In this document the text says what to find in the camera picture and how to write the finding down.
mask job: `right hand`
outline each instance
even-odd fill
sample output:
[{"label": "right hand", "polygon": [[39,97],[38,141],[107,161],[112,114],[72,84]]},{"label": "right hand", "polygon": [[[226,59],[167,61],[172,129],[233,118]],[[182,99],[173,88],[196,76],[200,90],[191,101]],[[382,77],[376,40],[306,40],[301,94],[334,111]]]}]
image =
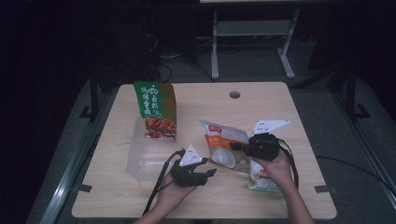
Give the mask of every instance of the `right hand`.
[{"label": "right hand", "polygon": [[279,150],[279,154],[272,161],[266,161],[254,157],[251,157],[251,159],[265,169],[268,177],[270,177],[270,179],[274,181],[280,189],[286,187],[290,182],[293,183],[289,159],[282,150]]}]

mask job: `plastic bag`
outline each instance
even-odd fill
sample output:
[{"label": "plastic bag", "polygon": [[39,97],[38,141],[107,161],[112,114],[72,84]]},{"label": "plastic bag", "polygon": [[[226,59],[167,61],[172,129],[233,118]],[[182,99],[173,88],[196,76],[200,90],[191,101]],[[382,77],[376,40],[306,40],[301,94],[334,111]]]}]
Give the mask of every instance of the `plastic bag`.
[{"label": "plastic bag", "polygon": [[229,143],[248,143],[248,134],[233,127],[219,125],[200,119],[205,140],[209,147],[210,160],[235,171],[248,173],[249,158],[242,151],[231,150]]},{"label": "plastic bag", "polygon": [[247,185],[249,189],[280,191],[277,185],[267,176],[265,169],[253,160],[250,160],[250,178],[253,183]]}]

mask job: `table surface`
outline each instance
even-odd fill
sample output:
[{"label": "table surface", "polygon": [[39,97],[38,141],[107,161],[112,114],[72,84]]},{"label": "table surface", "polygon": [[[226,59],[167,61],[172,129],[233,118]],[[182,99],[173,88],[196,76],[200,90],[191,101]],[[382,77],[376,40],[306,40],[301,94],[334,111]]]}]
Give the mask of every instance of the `table surface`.
[{"label": "table surface", "polygon": [[[282,82],[173,84],[177,98],[177,144],[193,144],[200,156],[209,157],[198,119],[247,131],[257,119],[289,119],[290,124],[272,133],[289,144],[300,176],[299,191],[313,218],[330,219],[336,210],[329,192],[316,193],[325,185],[304,126],[286,84]],[[239,91],[240,97],[230,97]],[[75,217],[141,217],[155,181],[139,182],[125,170],[139,108],[133,85],[121,86],[98,142],[83,185],[73,206]],[[200,166],[217,168],[175,209],[170,218],[287,218],[280,192],[247,188],[248,174],[212,162]]]}]

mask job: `snack package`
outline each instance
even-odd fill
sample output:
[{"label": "snack package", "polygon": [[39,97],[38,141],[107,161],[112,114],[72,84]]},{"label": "snack package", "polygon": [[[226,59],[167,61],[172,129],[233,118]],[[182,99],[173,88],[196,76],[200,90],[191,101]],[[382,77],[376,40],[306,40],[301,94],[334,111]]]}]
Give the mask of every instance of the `snack package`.
[{"label": "snack package", "polygon": [[253,160],[250,160],[250,178],[253,183],[247,185],[249,189],[280,191],[265,173],[265,169]]},{"label": "snack package", "polygon": [[242,151],[231,150],[229,143],[248,144],[245,131],[200,119],[209,147],[210,160],[235,171],[248,173],[249,158]]},{"label": "snack package", "polygon": [[148,138],[176,137],[177,112],[173,86],[169,83],[135,82],[134,90]]}]

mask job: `transparent box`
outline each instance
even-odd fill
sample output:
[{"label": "transparent box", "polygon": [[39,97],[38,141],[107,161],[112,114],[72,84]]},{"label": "transparent box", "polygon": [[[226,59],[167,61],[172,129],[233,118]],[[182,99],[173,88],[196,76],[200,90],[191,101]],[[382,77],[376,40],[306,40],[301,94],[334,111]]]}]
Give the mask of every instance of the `transparent box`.
[{"label": "transparent box", "polygon": [[[177,151],[177,147],[173,137],[147,138],[145,131],[145,121],[138,117],[134,126],[126,170],[138,181],[156,181],[164,163]],[[173,158],[169,166],[172,166],[175,160]]]}]

